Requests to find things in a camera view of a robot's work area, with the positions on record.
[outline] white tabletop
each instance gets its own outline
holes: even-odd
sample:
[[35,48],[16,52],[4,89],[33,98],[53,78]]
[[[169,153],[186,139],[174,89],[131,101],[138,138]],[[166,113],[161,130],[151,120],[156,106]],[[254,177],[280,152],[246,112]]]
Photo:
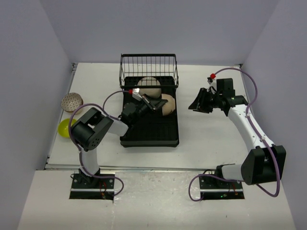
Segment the white tabletop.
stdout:
[[[208,87],[207,77],[223,66],[178,65],[179,87],[177,113],[180,144],[176,148],[124,148],[119,137],[107,134],[97,148],[98,163],[105,167],[141,168],[215,168],[226,163],[242,163],[247,148],[234,124],[219,109],[212,114],[188,110],[201,87]],[[79,63],[70,92],[79,93],[84,103],[102,105],[104,99],[119,88],[119,64]],[[240,72],[228,70],[218,78],[232,78],[237,95],[246,96]],[[118,116],[122,109],[122,95],[112,96],[106,110]],[[69,118],[64,112],[62,120]],[[56,136],[47,168],[77,168],[76,147],[69,139]]]
[[[35,173],[18,230],[295,230],[283,187],[277,198],[243,184],[244,200],[192,202],[197,172],[120,172],[125,188],[112,203],[69,200],[71,173]],[[192,195],[200,197],[198,182]]]

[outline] black grid tray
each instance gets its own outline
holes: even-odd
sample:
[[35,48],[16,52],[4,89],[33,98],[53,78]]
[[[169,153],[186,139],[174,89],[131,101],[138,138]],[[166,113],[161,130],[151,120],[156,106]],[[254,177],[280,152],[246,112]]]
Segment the black grid tray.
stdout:
[[[142,77],[126,77],[126,89],[134,88]],[[175,84],[172,76],[154,76],[161,83],[162,93],[174,97],[176,102],[176,89],[163,87],[164,84]],[[135,99],[128,93],[124,94],[123,105]],[[141,118],[125,136],[120,138],[124,147],[136,146],[167,146],[176,147],[179,144],[177,109],[168,116],[162,113],[147,114]]]

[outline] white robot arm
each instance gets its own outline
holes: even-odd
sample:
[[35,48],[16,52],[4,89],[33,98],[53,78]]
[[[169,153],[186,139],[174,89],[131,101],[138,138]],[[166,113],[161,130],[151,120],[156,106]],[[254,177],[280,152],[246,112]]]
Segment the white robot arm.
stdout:
[[247,109],[246,99],[235,94],[233,80],[216,80],[213,74],[208,78],[208,83],[209,88],[200,89],[189,109],[211,113],[214,108],[220,108],[235,124],[248,149],[247,158],[242,164],[220,165],[216,170],[217,176],[227,180],[244,181],[246,184],[276,181],[274,159],[270,154],[273,152],[281,178],[286,151],[283,146],[276,146],[262,131]]
[[71,127],[73,141],[80,146],[80,170],[85,177],[91,177],[100,171],[96,148],[106,133],[122,137],[141,117],[162,109],[167,103],[165,99],[153,99],[140,94],[138,88],[131,90],[130,93],[136,100],[124,106],[120,119],[104,116],[99,110],[92,107]]

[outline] white enclosure wall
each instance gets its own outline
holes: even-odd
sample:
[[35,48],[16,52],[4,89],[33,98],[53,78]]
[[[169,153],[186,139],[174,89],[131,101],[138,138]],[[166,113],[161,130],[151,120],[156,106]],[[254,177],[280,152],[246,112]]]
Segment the white enclosure wall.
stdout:
[[305,0],[281,0],[243,65],[259,87],[256,119],[287,150],[283,187],[297,229],[307,226],[306,10]]
[[71,62],[176,53],[180,64],[243,63],[278,0],[41,0]]
[[0,229],[16,229],[43,169],[71,64],[39,0],[0,6]]

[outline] beige object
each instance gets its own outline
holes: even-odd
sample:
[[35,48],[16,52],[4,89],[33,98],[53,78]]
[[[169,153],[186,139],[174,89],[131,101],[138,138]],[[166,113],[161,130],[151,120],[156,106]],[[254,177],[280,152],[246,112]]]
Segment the beige object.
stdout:
[[61,107],[65,112],[72,113],[75,111],[80,105],[83,105],[83,99],[82,97],[76,93],[71,92],[66,94],[62,101],[61,101]]
[[[160,82],[153,77],[144,77],[138,82],[138,85],[160,85]],[[140,94],[146,94],[149,97],[158,98],[161,95],[161,88],[140,89]]]
[[161,94],[161,98],[168,100],[168,102],[162,107],[162,115],[166,116],[171,114],[176,109],[175,99],[171,95],[165,93]]

